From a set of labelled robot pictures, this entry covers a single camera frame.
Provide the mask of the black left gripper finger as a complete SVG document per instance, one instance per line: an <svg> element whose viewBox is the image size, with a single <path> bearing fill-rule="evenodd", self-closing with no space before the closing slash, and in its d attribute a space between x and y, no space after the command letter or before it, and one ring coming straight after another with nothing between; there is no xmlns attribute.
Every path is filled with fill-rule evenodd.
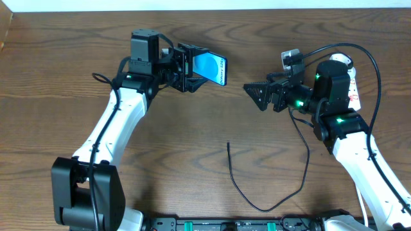
<svg viewBox="0 0 411 231"><path fill-rule="evenodd" d="M186 90L190 93L196 92L208 79L206 78L188 78L186 80Z"/></svg>
<svg viewBox="0 0 411 231"><path fill-rule="evenodd" d="M209 52L208 48L183 43L178 43L178 48L183 49L186 52L186 54L191 58Z"/></svg>

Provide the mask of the blue Galaxy smartphone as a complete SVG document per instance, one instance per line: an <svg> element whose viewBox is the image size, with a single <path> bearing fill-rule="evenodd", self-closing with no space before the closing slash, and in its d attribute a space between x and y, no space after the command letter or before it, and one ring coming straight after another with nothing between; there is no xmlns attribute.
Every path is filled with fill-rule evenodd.
<svg viewBox="0 0 411 231"><path fill-rule="evenodd" d="M227 59L207 52L193 57L193 72L221 86L227 84Z"/></svg>

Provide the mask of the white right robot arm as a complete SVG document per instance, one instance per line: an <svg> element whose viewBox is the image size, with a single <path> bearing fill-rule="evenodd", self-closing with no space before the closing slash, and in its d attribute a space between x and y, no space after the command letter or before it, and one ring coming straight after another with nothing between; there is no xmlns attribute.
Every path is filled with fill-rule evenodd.
<svg viewBox="0 0 411 231"><path fill-rule="evenodd" d="M410 193L389 167L371 132L351 103L354 67L326 60L316 69L313 88L293 71L271 74L264 82L247 83L245 92L260 110L296 109L311 115L313 131L349 176L365 200L378 230L410 230Z"/></svg>

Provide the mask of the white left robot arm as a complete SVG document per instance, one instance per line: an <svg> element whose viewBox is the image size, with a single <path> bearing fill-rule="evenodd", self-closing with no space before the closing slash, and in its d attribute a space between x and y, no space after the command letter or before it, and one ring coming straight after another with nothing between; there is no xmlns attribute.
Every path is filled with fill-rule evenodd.
<svg viewBox="0 0 411 231"><path fill-rule="evenodd" d="M217 67L207 48L188 44L160 50L156 42L133 45L113 80L93 73L111 87L106 109L94 130L71 158L51 167L55 222L70 230L145 230L149 221L126 206L118 166L138 122L165 87L195 92L209 78L200 70Z"/></svg>

